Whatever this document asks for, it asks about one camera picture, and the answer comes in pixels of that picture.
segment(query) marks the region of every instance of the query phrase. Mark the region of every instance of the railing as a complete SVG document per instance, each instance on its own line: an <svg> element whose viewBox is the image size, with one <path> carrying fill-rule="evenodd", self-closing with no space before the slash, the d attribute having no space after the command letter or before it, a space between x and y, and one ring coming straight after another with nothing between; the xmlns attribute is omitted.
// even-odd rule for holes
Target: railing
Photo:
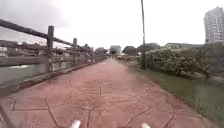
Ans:
<svg viewBox="0 0 224 128"><path fill-rule="evenodd" d="M0 57L0 67L44 64L44 67L46 69L45 74L52 74L56 72L56 70L54 69L54 65L56 63L69 62L71 63L71 65L70 67L66 67L66 69L70 69L78 67L80 65L93 64L106 59L106 55L104 53L93 51L93 48L89 47L88 44L86 44L85 46L79 46L77 44L76 38L73 39L73 43L70 43L54 37L54 26L48 27L47 34L1 19L0 26L17 32L22 32L28 35L46 39L45 46L18 44L12 41L0 40L1 48L5 47L9 51L15 51L15 49L22 52L26 51L25 53L21 53L22 55L20 56ZM69 47L66 50L53 48L54 42L68 45Z"/></svg>

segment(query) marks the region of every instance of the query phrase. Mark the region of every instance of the pole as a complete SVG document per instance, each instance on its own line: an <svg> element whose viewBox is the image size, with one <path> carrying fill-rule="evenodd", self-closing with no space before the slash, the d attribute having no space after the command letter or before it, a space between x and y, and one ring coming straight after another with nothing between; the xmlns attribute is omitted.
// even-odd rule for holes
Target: pole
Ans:
<svg viewBox="0 0 224 128"><path fill-rule="evenodd" d="M142 61L141 61L141 69L145 69L145 12L144 12L144 3L143 0L141 0L141 7L142 7L142 29L143 29L143 48L142 50Z"/></svg>
<svg viewBox="0 0 224 128"><path fill-rule="evenodd" d="M52 67L52 48L53 48L53 42L54 42L54 26L48 26L48 38L47 38L47 71L51 72L53 71Z"/></svg>

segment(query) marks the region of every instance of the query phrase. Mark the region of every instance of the sky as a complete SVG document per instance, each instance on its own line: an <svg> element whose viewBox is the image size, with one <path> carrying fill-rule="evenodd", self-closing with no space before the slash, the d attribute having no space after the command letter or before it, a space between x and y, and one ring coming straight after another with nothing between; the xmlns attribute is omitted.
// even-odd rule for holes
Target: sky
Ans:
<svg viewBox="0 0 224 128"><path fill-rule="evenodd" d="M146 43L202 44L204 14L223 0L144 0ZM142 44L141 0L0 0L0 19L91 47ZM45 42L0 27L0 39ZM55 47L64 47L55 43Z"/></svg>

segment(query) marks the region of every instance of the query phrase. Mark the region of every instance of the river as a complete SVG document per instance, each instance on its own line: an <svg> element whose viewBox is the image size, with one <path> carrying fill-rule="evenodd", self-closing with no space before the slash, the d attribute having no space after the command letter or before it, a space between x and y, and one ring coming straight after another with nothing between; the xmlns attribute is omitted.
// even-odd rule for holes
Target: river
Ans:
<svg viewBox="0 0 224 128"><path fill-rule="evenodd" d="M71 62L62 62L53 64L53 71L71 67ZM22 79L29 76L35 76L46 73L45 64L22 65L0 68L0 84L3 82Z"/></svg>

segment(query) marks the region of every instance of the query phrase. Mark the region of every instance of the stamped concrete path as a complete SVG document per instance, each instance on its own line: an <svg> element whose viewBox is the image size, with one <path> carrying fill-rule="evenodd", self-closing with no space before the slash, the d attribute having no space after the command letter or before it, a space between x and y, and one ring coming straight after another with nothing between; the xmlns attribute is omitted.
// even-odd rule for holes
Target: stamped concrete path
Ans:
<svg viewBox="0 0 224 128"><path fill-rule="evenodd" d="M2 99L16 128L215 128L144 76L115 60L71 72Z"/></svg>

